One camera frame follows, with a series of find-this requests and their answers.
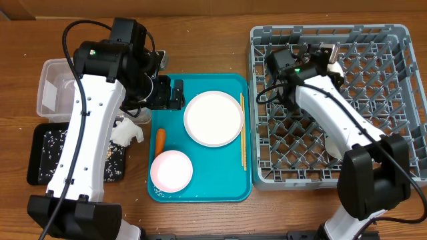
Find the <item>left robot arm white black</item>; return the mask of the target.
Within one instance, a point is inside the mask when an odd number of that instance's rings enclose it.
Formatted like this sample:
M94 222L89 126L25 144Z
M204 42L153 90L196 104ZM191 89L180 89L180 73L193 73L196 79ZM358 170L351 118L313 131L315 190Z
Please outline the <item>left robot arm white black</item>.
M118 112L185 106L183 81L160 75L164 52L147 48L151 33L135 19L115 18L110 35L85 41L65 58L75 79L67 136L44 195L32 195L28 215L42 236L62 239L145 239L145 231L104 203L104 171Z

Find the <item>white plastic cup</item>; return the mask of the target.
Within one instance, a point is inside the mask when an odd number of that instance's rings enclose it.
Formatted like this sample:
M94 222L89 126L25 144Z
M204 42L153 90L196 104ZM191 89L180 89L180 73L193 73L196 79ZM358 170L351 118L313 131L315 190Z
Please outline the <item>white plastic cup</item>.
M338 147L336 146L336 144L334 143L334 141L332 140L331 137L327 136L325 138L325 148L326 151L329 155L331 155L332 157L336 158L336 159L341 159L342 155L338 149Z

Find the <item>white tissue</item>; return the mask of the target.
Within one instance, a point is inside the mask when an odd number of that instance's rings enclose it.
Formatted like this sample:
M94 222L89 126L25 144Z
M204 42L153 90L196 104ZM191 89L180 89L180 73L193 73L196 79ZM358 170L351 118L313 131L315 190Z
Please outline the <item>white tissue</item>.
M133 138L136 138L138 143L144 140L142 128L137 126L133 121L124 118L122 121L116 121L116 126L111 131L110 140L122 147L127 147L131 144Z

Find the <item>orange carrot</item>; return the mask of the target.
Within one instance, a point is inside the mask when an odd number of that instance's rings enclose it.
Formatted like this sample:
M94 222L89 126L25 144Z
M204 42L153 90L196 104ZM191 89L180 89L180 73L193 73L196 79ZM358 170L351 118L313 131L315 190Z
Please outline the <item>orange carrot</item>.
M165 140L166 140L166 132L165 129L158 129L156 136L155 136L155 155L154 157L157 158L158 155L162 154L165 147Z

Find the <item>large white plate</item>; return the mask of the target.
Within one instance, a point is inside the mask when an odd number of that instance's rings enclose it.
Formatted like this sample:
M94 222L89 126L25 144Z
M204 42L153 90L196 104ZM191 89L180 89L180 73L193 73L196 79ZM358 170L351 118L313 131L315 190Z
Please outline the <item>large white plate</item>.
M186 106L183 124L187 134L205 147L223 147L241 131L240 103L222 91L205 91Z

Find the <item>cream bowl with food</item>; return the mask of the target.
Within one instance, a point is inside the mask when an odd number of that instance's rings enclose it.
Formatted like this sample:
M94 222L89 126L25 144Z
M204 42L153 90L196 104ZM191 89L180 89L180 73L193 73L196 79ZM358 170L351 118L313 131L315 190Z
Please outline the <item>cream bowl with food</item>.
M328 64L328 71L338 73L340 75L341 85L344 83L344 71L338 61Z

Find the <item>pink bowl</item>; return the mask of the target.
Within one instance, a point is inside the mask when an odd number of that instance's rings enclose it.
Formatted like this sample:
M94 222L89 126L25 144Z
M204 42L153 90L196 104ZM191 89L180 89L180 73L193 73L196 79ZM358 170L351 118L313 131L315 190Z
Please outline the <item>pink bowl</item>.
M151 164L150 178L155 187L166 193L176 193L187 187L193 176L193 165L181 151L160 153Z

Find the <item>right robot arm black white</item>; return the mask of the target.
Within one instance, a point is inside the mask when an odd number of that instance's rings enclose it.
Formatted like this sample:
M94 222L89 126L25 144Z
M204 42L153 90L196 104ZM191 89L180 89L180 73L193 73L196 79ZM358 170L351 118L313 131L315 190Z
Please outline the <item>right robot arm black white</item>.
M417 224L426 220L386 217L415 190L426 196L410 175L409 147L400 134L386 135L369 123L341 95L344 72L334 44L308 47L309 59L288 49L272 51L264 62L272 78L266 91L284 107L307 111L327 135L327 151L342 160L337 182L340 207L321 224L314 239L364 239L379 221Z

